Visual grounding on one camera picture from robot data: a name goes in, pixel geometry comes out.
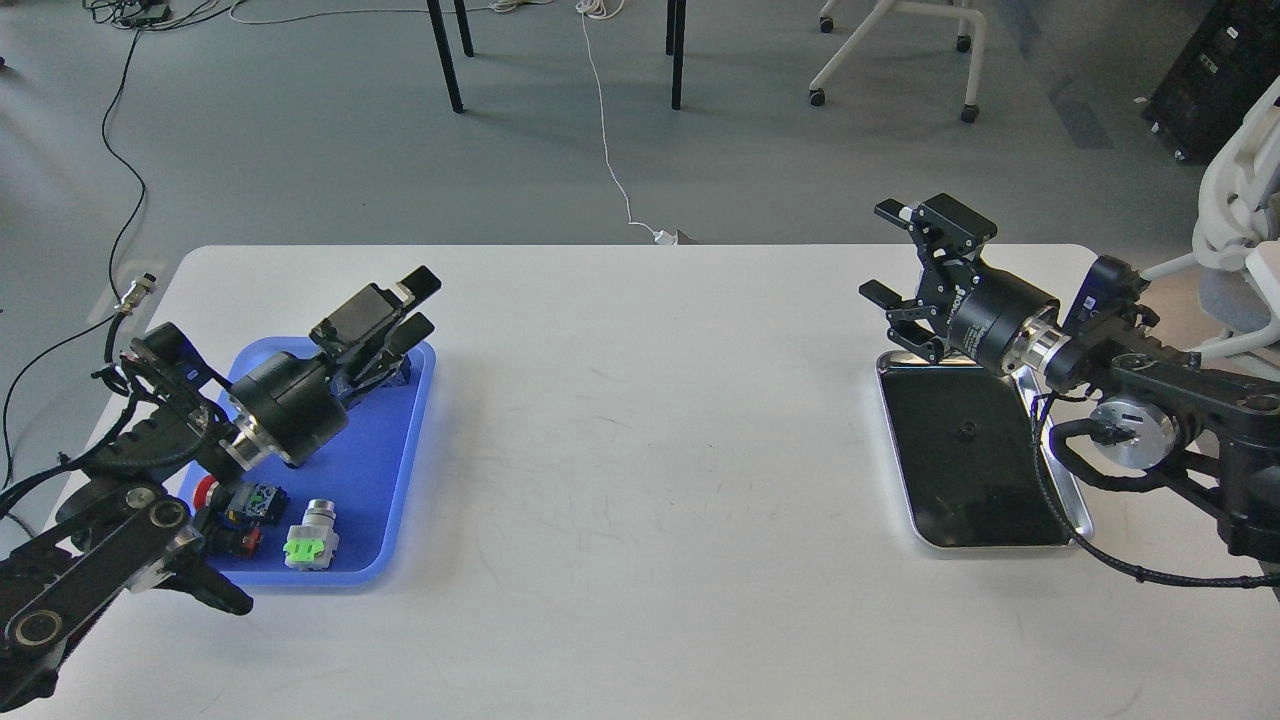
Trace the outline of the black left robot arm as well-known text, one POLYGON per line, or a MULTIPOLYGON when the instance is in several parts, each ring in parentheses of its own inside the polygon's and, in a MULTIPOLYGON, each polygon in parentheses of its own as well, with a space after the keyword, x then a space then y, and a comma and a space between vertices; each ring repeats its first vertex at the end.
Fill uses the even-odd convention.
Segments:
POLYGON ((47 698, 64 662, 123 591, 186 593, 246 615, 252 598, 207 561, 209 548, 251 550, 246 512, 218 518, 269 456, 298 468, 338 436, 365 396, 408 375, 410 351, 433 332, 419 305, 442 283, 425 266, 394 288, 362 287, 310 332, 315 354, 280 351, 229 382, 173 323, 110 357, 104 383, 125 407, 77 457, 3 492, 12 510, 64 473, 86 483, 55 523, 3 560, 3 710, 47 698))

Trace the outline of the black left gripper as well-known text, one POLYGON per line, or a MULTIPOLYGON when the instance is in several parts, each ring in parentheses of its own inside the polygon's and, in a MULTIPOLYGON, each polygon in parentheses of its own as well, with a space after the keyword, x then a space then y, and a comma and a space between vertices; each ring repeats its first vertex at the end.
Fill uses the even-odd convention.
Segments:
POLYGON ((393 290, 369 284, 323 318, 308 334, 316 352, 298 357, 278 351, 234 380, 236 433, 228 455, 252 469, 268 456, 297 468, 348 424, 348 411, 384 386, 410 377, 407 352, 434 324, 413 302, 442 288, 429 268, 417 266, 393 290))

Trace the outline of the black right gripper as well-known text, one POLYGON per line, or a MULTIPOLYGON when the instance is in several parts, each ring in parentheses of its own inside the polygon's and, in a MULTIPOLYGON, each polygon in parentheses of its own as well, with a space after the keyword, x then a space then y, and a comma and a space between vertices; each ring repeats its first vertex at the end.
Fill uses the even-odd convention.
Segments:
POLYGON ((937 193, 914 208, 886 199, 874 213, 909 233, 922 264, 911 299, 879 281, 859 286, 860 296, 886 310, 887 336, 901 348, 933 364, 961 354, 1007 375, 1021 365, 1027 328, 1056 323, 1057 299, 982 259, 998 228, 978 211, 937 193))

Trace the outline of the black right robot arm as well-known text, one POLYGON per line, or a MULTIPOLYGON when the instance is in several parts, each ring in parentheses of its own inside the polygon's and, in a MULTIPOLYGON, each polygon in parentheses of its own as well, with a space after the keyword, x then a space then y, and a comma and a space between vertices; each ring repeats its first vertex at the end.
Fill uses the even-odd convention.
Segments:
POLYGON ((1097 258, 1066 315, 1060 301, 989 265, 996 224, 947 193, 876 214, 906 231, 922 265, 914 296, 878 281, 860 295, 881 309, 888 340, 938 365, 961 356, 991 375, 1034 372, 1030 446, 1047 447, 1097 489, 1167 488, 1210 515, 1229 553, 1257 577, 1184 577, 1082 548, 1137 582, 1188 588, 1277 587, 1277 383, 1206 369, 1201 354, 1156 340, 1148 287, 1128 263, 1097 258))

